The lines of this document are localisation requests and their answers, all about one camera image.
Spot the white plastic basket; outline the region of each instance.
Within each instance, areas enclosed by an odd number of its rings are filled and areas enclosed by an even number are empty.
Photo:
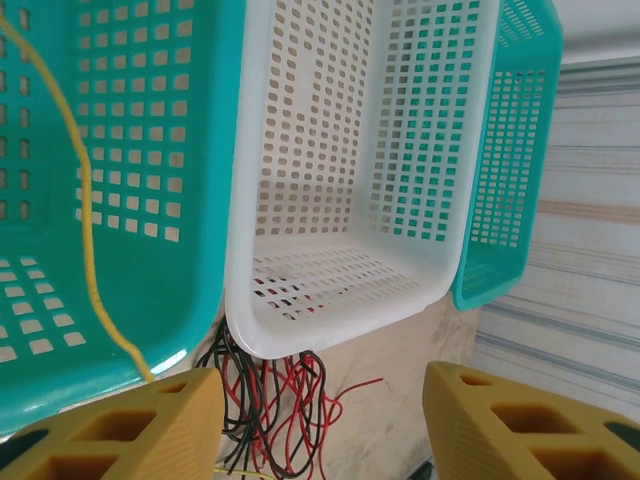
[[[247,351],[323,349],[446,294],[499,10],[248,2],[226,293]]]

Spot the yellow wire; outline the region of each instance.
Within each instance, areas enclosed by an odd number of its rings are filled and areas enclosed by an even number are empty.
[[[214,471],[216,473],[224,473],[225,475],[229,475],[229,472],[224,468],[216,467]],[[258,472],[247,472],[245,470],[234,470],[233,475],[246,475],[247,477],[262,478],[263,480],[277,480],[275,477],[272,477],[271,475],[265,475],[264,473],[258,473]]]
[[[127,352],[138,370],[142,374],[143,378],[147,382],[153,381],[153,374],[147,362],[145,361],[142,353],[138,347],[127,340],[124,335],[120,333],[118,327],[115,326],[111,317],[102,304],[100,293],[98,291],[98,280],[96,278],[96,264],[95,264],[95,252],[93,247],[93,225],[91,222],[91,160],[87,153],[87,147],[82,141],[82,135],[80,129],[76,123],[71,108],[67,103],[62,90],[60,89],[58,82],[51,74],[51,71],[47,67],[37,50],[22,36],[18,31],[9,23],[6,17],[0,16],[0,27],[5,31],[9,39],[20,47],[31,60],[36,70],[44,80],[47,89],[51,93],[53,100],[56,102],[64,123],[69,131],[71,137],[71,143],[75,149],[78,158],[80,159],[80,165],[82,167],[82,244],[84,248],[84,269],[85,277],[87,281],[87,289],[89,290],[89,299],[91,306],[96,312],[96,316],[102,323],[102,326],[106,330],[111,339],[122,350]]]

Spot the tangled wires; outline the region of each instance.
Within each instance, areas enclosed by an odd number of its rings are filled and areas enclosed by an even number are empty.
[[[322,449],[329,427],[342,415],[340,398],[351,390],[382,381],[378,378],[354,385],[331,399],[325,393],[326,368],[315,353],[256,360],[233,341],[225,318],[196,367],[211,361],[220,370],[225,389],[222,433],[235,443],[222,459],[225,468],[233,473],[242,462],[247,470],[251,461],[260,472],[268,464],[278,479],[298,478],[305,473],[311,478],[317,459],[320,475],[326,480]],[[284,445],[276,445],[282,435]],[[284,458],[279,462],[276,457]]]

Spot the striped curtain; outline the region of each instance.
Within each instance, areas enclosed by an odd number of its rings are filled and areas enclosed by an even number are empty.
[[[529,265],[474,364],[640,421],[640,61],[563,71]]]

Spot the plastic basket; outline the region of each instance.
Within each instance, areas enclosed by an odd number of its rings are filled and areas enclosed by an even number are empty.
[[[504,0],[476,190],[452,287],[460,310],[507,293],[524,273],[562,46],[551,1]]]
[[[101,294],[160,373],[222,296],[244,2],[2,3],[84,125]],[[139,374],[89,304],[62,118],[5,38],[0,57],[2,436]]]
[[[249,6],[226,294],[245,349],[322,349],[446,294],[499,13],[499,0]]]

